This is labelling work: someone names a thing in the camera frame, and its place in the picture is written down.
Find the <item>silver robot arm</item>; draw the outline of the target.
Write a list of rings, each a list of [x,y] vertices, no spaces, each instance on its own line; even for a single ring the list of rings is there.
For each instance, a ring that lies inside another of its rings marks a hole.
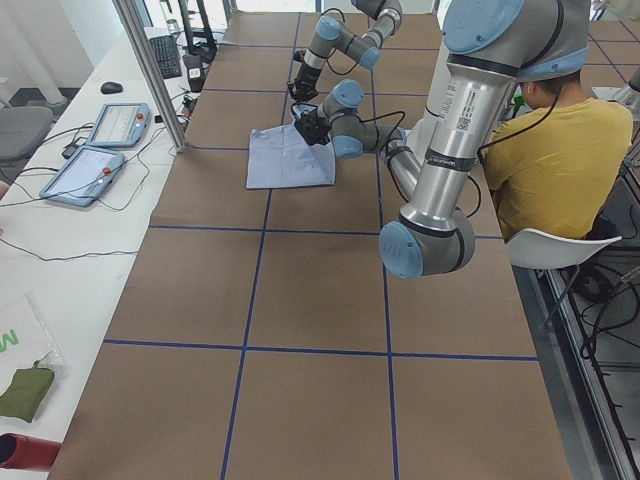
[[[351,4],[373,19],[374,24],[358,36],[342,20],[322,15],[309,47],[294,54],[300,68],[295,79],[287,84],[294,101],[307,102],[318,95],[317,81],[335,51],[371,70],[380,58],[383,43],[402,25],[403,9],[397,0],[352,1]]]
[[[395,221],[379,234],[386,269],[400,278],[444,274],[466,265],[475,235],[458,200],[507,99],[519,82],[578,71],[587,56],[585,1],[454,1],[443,22],[443,64],[434,73],[436,115],[410,135],[362,120],[361,85],[338,83],[295,128],[310,145],[331,145],[339,158],[383,154],[406,197]]]

